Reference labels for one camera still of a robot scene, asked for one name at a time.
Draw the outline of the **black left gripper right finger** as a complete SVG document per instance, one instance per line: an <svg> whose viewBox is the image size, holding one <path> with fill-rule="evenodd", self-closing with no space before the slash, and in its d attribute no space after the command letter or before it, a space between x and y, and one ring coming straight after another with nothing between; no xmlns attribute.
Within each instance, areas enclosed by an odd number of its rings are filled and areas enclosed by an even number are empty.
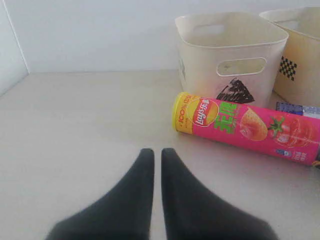
<svg viewBox="0 0 320 240"><path fill-rule="evenodd" d="M221 199L173 148L161 152L161 195L169 240L275 240L268 222Z"/></svg>

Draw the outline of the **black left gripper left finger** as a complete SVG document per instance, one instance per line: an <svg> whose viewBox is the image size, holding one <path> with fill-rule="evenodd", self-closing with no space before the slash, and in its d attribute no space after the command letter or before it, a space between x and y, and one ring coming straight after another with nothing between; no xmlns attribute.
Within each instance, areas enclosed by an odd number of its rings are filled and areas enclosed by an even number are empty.
<svg viewBox="0 0 320 240"><path fill-rule="evenodd" d="M143 148L128 172L92 205L58 222L48 240L148 240L155 154Z"/></svg>

